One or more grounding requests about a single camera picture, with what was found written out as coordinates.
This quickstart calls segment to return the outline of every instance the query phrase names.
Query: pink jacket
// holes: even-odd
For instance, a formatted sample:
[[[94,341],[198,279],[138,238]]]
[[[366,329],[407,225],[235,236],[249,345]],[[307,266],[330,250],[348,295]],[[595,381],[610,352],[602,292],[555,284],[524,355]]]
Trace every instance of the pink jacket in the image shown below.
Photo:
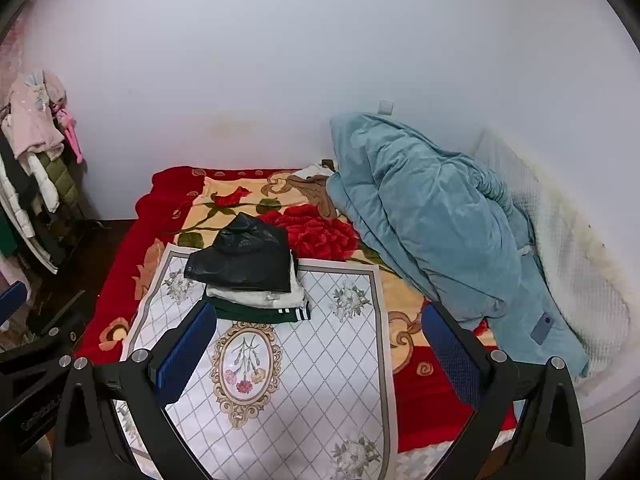
[[[53,125],[49,97],[38,75],[20,74],[9,92],[14,137],[14,155],[30,152],[62,152],[64,137]]]
[[[60,108],[56,112],[56,119],[65,129],[66,140],[68,140],[71,149],[76,155],[76,162],[80,164],[82,162],[82,152],[80,151],[80,144],[76,137],[76,120],[66,108]]]

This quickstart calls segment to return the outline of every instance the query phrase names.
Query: green garment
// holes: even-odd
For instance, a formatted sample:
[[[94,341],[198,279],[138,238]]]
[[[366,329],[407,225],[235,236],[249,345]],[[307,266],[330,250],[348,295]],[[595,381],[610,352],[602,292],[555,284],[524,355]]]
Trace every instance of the green garment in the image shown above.
[[[6,215],[4,212],[0,212],[0,253],[4,256],[11,256],[17,248],[14,232],[11,231]]]
[[[62,158],[59,156],[51,160],[46,153],[36,153],[36,155],[50,181],[56,186],[60,200],[68,206],[74,206],[78,202],[78,188]]]
[[[306,306],[296,308],[257,308],[255,306],[231,303],[221,298],[210,298],[206,294],[203,295],[202,299],[215,307],[216,315],[219,319],[269,325],[311,319],[311,309],[309,309],[308,303]]]

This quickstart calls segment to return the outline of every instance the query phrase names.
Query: red rose print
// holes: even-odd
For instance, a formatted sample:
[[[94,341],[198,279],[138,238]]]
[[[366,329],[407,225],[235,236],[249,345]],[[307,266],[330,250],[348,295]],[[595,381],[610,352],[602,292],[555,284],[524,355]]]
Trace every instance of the red rose print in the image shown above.
[[[213,202],[216,205],[216,207],[229,207],[232,205],[238,205],[240,203],[240,199],[243,196],[248,196],[248,195],[251,195],[251,191],[249,191],[245,187],[238,186],[238,189],[236,189],[230,195],[214,197]]]
[[[254,386],[251,384],[251,381],[242,380],[238,384],[236,384],[236,389],[241,394],[248,394],[251,390],[254,389]]]
[[[258,218],[286,228],[289,247],[299,258],[345,262],[358,248],[360,238],[352,225],[322,218],[315,205],[295,205],[284,214],[269,211]]]

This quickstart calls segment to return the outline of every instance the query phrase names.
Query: white cloth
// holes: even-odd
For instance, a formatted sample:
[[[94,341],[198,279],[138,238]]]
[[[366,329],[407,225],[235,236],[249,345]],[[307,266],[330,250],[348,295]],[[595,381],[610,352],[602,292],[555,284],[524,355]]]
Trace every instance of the white cloth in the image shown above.
[[[23,170],[28,175],[35,175],[38,188],[40,188],[40,194],[44,199],[47,209],[49,212],[55,213],[58,206],[60,206],[60,196],[58,195],[56,186],[44,169],[44,166],[38,160],[38,156],[33,152],[24,152],[18,157],[18,162],[20,162]]]
[[[529,216],[549,291],[589,355],[589,375],[603,371],[620,352],[637,311],[622,273],[556,185],[498,135],[482,134],[474,156],[500,174]]]
[[[313,164],[308,168],[304,168],[302,170],[298,170],[295,173],[293,173],[293,175],[298,176],[300,178],[307,178],[308,176],[315,176],[315,175],[332,176],[332,174],[334,174],[333,171],[331,171],[329,168],[325,168],[324,166],[320,166],[320,164]]]
[[[207,285],[206,295],[257,308],[295,308],[305,305],[305,289],[300,285],[291,259],[289,269],[291,292],[234,290]]]
[[[2,120],[2,132],[6,135],[6,132],[11,129],[11,115],[7,115]],[[2,190],[4,190],[4,195],[6,196],[9,205],[11,206],[12,213],[15,216],[18,224],[20,225],[21,231],[27,238],[33,238],[35,236],[35,232],[33,231],[33,227],[31,225],[31,221],[29,220],[29,216],[27,212],[20,207],[20,203],[18,202],[18,193],[15,190],[14,185],[9,180],[9,177],[6,174],[6,170],[4,169],[4,162],[0,157],[0,184],[2,184]]]

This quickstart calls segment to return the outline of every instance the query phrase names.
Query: light blue comforter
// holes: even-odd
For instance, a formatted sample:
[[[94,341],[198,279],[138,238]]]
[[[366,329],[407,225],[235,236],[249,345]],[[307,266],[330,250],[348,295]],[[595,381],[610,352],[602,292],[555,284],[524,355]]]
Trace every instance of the light blue comforter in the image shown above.
[[[573,375],[588,358],[558,311],[532,251],[532,230],[500,177],[404,124],[372,114],[331,122],[339,173],[334,205],[387,265],[466,327],[488,317],[518,361],[558,355]],[[551,329],[531,333],[545,315]]]

